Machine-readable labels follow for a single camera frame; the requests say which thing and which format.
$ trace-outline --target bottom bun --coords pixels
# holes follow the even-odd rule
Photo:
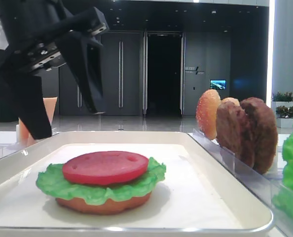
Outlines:
[[[151,193],[143,197],[133,197],[127,201],[114,201],[108,199],[103,205],[88,205],[84,199],[75,197],[71,200],[65,200],[56,198],[59,205],[70,208],[72,210],[87,213],[87,214],[99,214],[99,215],[114,215],[123,212],[127,209],[133,209],[146,203],[151,196]]]

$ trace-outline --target red tomato slice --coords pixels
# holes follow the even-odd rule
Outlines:
[[[148,158],[130,152],[94,152],[69,160],[63,176],[77,184],[109,185],[125,183],[147,171]]]

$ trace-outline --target potted plant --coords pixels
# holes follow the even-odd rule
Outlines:
[[[276,112],[276,108],[279,106],[285,106],[290,108],[293,106],[293,93],[286,92],[280,93],[279,91],[275,94],[273,93],[271,108],[274,112]]]
[[[277,113],[277,126],[281,128],[293,127],[293,106],[279,106],[276,109]]]

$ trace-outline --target glossy floor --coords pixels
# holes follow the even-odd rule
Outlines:
[[[15,131],[17,122],[0,123],[0,131]],[[107,116],[57,116],[53,128],[57,131],[180,131],[192,132],[197,127],[195,118],[143,118]],[[280,134],[291,134],[293,129],[278,128]]]

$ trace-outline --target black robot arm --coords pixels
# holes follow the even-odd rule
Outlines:
[[[103,113],[100,50],[95,36],[109,30],[93,7],[72,15],[60,0],[0,0],[8,47],[0,59],[0,99],[7,102],[34,139],[50,137],[39,70],[67,64],[88,110]]]

